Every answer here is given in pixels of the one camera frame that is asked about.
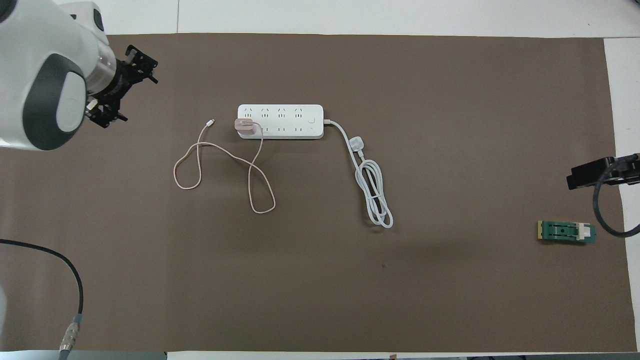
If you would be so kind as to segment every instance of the metal connector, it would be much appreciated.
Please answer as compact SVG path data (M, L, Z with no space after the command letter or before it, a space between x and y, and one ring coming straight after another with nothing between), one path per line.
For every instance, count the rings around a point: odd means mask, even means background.
M67 327L67 331L65 332L65 337L62 338L62 343L60 343L60 351L68 350L74 348L76 344L76 339L78 338L78 332L80 331L80 323L72 322L69 327Z

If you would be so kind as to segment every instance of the white plug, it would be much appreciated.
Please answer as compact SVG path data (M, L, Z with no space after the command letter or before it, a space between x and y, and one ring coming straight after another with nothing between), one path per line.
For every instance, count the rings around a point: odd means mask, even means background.
M359 136L349 139L349 146L351 147L351 151L358 152L364 149L364 141Z

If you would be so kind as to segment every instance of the power strip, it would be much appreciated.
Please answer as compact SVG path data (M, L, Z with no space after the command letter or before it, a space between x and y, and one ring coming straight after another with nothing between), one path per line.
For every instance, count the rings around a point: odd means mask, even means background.
M238 106L238 118L260 124L265 139L320 139L324 135L324 109L320 105L242 104ZM254 134L238 135L260 140L260 129L253 126Z

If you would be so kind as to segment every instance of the pink charging cable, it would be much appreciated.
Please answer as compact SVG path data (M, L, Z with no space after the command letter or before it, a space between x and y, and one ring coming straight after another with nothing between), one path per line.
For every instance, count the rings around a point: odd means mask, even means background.
M259 129L260 129L260 146L258 147L258 151L255 153L255 156L253 157L253 160L251 160L251 162L249 162L248 160L242 159L238 156L233 155L231 152L228 152L226 149L224 149L222 146L217 145L215 143L211 143L211 142L204 142L202 141L202 137L204 136L205 131L211 127L213 125L215 120L211 119L209 120L206 125L202 128L200 135L198 136L198 141L196 143L194 143L193 145L191 145L189 147L189 149L187 150L187 152L184 154L183 157L181 157L180 159L178 159L178 161L175 162L175 165L173 166L173 180L175 181L175 184L183 189L183 190L192 190L197 188L200 183L202 182L202 160L200 157L200 152L202 151L202 147L215 147L218 148L220 150L222 150L223 152L227 153L227 155L231 156L232 158L242 161L243 163L246 163L249 165L249 171L247 173L247 192L249 194L249 204L251 204L251 210L253 210L254 213L256 214L265 214L268 213L269 211L273 210L276 208L276 197L275 195L273 195L273 190L271 189L271 184L269 183L269 179L267 179L267 175L264 174L264 172L258 167L256 166L255 160L258 158L258 155L260 155L260 151L262 150L262 143L264 142L264 134L262 132L262 126L260 124L258 124L257 122L252 121L251 119L236 119L235 121L235 127L238 131L253 131L253 133L255 134L255 129L253 127L253 125L256 125ZM193 149L196 149L196 159L198 162L198 181L193 185L193 186L182 186L180 184L180 181L178 181L178 177L176 175L178 167L180 166L180 164L186 160L189 156L191 156L191 153L193 152ZM252 196L252 192L251 192L251 170L252 168L255 168L256 170L258 170L260 172L260 174L262 175L262 177L264 178L264 182L267 184L267 187L269 188L269 193L271 193L271 200L273 201L273 206L271 206L269 209L264 210L264 211L258 211L255 209L255 206L253 206L253 196Z

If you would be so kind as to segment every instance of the charging cable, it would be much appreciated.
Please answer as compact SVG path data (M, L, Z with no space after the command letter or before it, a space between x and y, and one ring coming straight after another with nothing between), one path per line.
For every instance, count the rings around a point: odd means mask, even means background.
M391 228L394 225L394 217L391 215L391 210L389 210L387 206L382 183L382 170L380 170L377 162L364 158L364 153L362 152L364 142L362 138L356 136L349 139L342 126L335 121L324 120L324 124L337 127L344 137L351 161L353 161L353 166L356 169L356 183L358 183L358 186L364 193L367 212L369 213L371 222L386 229ZM354 152L357 152L360 157L361 162L359 165L355 155L353 155Z
M255 160L258 158L258 155L260 155L260 151L262 150L262 143L264 141L264 133L262 131L262 126L260 124L258 124L257 122L254 122L250 119L237 119L236 120L236 127L238 126L250 126L253 127L253 125L256 125L259 129L260 129L260 146L258 147L258 151L255 153L255 156L253 157L253 160L251 160L251 162L249 162L248 160L242 159L238 156L233 155L231 152L228 152L226 149L224 149L222 146L220 145L216 145L215 143L211 143L211 142L205 142L202 141L202 137L204 136L204 133L207 129L209 129L213 123L215 122L214 119L211 119L209 121L207 121L206 125L202 128L200 135L198 136L198 141L196 143L194 143L193 145L191 145L189 147L189 149L187 150L187 152L184 154L183 157L181 157L180 159L178 159L178 161L175 162L175 165L173 166L173 180L175 181L175 184L183 189L183 190L192 190L197 188L200 183L202 182L202 159L201 159L201 148L202 147L215 147L217 149L222 150L224 153L226 153L227 155L231 156L232 158L242 161L243 163L246 163L247 165L249 165L249 171L247 173L247 192L249 193L249 204L251 205L251 210L253 210L254 213L256 214L265 214L268 213L269 211L273 210L276 208L276 198L273 195L273 190L271 189L271 184L269 183L269 179L267 179L267 175L264 174L264 172L255 165ZM196 149L196 159L198 162L198 181L192 185L192 186L182 186L180 184L180 181L178 181L178 177L176 175L178 167L180 166L180 164L186 160L189 156L191 156L191 153L193 152L193 149ZM263 210L263 211L258 211L255 209L255 206L253 206L253 196L252 196L252 191L251 191L251 171L252 169L255 168L256 170L258 170L260 172L260 174L262 175L262 177L264 178L264 182L267 184L267 187L269 188L269 193L271 193L271 200L273 201L273 205L267 209L267 210Z
M67 264L67 266L69 266L69 268L71 269L71 272L74 273L74 277L76 278L76 283L78 285L78 311L77 311L77 314L74 316L73 322L69 325L69 327L67 327L65 336L62 338L62 342L60 343L60 352L58 354L59 360L67 360L69 353L76 345L76 339L78 337L78 332L80 331L80 322L82 321L82 310L84 306L84 291L82 287L82 280L80 280L80 275L78 274L76 267L73 265L73 263L71 263L71 260L67 259L67 257L64 256L63 254L60 254L59 252L55 250L51 250L44 246L34 245L30 243L23 243L21 241L15 241L15 240L7 240L7 239L0 239L0 244L20 246L20 247L25 247L27 249L34 249L34 250L46 252L64 261L65 264Z

